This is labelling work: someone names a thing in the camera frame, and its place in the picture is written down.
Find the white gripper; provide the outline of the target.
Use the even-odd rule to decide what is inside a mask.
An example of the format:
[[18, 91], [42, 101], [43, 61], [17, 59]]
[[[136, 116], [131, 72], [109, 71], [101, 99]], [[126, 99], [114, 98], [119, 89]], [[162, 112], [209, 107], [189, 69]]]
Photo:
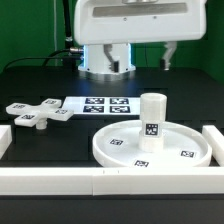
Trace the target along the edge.
[[103, 46], [112, 72], [112, 56], [120, 43], [166, 42], [160, 68], [169, 70], [176, 41], [200, 39], [206, 32], [207, 0], [78, 0], [74, 37], [80, 45]]

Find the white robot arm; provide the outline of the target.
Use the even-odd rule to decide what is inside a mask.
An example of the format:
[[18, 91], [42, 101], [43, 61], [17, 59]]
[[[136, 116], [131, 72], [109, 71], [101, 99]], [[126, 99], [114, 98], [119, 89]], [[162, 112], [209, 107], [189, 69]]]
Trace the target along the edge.
[[136, 70], [131, 46], [163, 42], [163, 70], [179, 41], [197, 40], [206, 32], [207, 0], [77, 0], [74, 38], [84, 47], [78, 70], [102, 81], [123, 79]]

